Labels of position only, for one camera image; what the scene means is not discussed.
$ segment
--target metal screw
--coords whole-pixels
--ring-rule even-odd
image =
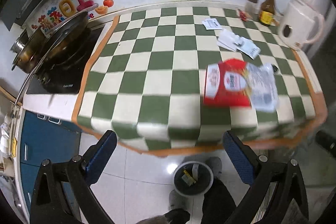
[[[259,160],[262,161],[262,162],[266,162],[268,160],[268,158],[265,155],[260,155]]]
[[[294,166],[297,166],[297,160],[292,159],[291,164],[294,165]]]
[[[78,161],[81,160],[81,158],[82,158],[82,156],[80,156],[80,155],[76,155],[76,156],[73,156],[73,157],[72,157],[72,161],[74,161],[74,162],[78,162]]]
[[[47,166],[50,163],[50,160],[46,159],[42,161],[43,166]]]

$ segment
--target foot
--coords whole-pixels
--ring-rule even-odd
[[[214,178],[219,178],[222,174],[222,161],[219,157],[210,157],[205,161],[206,165],[212,170]]]
[[[179,195],[175,190],[169,193],[169,210],[184,209],[186,210],[187,198]]]

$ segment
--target green and white tablecloth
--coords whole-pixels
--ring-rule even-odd
[[[261,49],[252,60],[216,44],[220,30],[206,30],[217,18]],[[243,22],[234,10],[177,7],[120,16],[92,66],[77,122],[93,131],[114,130],[120,141],[139,150],[214,144],[232,129],[242,140],[294,136],[293,127],[315,116],[306,80],[277,28]],[[279,105],[274,113],[202,104],[208,64],[238,58],[254,65],[276,65]]]

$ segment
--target yellow bottle label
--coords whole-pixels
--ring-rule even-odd
[[[273,14],[269,12],[262,11],[260,16],[260,21],[264,24],[271,24],[273,20]]]

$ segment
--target electric kettle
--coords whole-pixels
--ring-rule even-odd
[[[324,29],[324,17],[304,0],[291,0],[278,27],[280,39],[299,50],[303,44],[316,42]]]

